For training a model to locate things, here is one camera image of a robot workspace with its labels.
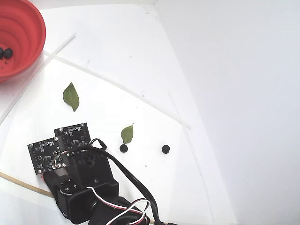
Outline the pink-tipped gripper finger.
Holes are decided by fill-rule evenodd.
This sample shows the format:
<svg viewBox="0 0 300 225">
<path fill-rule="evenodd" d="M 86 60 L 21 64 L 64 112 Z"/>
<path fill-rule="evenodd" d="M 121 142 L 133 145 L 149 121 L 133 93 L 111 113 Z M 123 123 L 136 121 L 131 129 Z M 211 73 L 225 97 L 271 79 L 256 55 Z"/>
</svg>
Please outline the pink-tipped gripper finger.
<svg viewBox="0 0 300 225">
<path fill-rule="evenodd" d="M 54 173 L 43 173 L 42 175 L 44 182 L 46 185 L 51 188 L 54 186 L 55 174 Z"/>
</svg>

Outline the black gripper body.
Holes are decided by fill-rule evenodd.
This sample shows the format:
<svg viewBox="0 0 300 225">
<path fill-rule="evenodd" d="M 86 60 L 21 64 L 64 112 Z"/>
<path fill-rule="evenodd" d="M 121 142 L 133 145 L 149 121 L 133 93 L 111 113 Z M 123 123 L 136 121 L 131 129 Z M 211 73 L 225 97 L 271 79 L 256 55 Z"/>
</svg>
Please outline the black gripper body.
<svg viewBox="0 0 300 225">
<path fill-rule="evenodd" d="M 99 173 L 84 174 L 86 183 L 76 176 L 58 175 L 55 172 L 54 186 L 50 191 L 63 216 L 73 224 L 88 221 L 89 224 L 103 224 L 103 203 L 100 202 L 87 187 L 96 187 L 100 184 Z"/>
</svg>

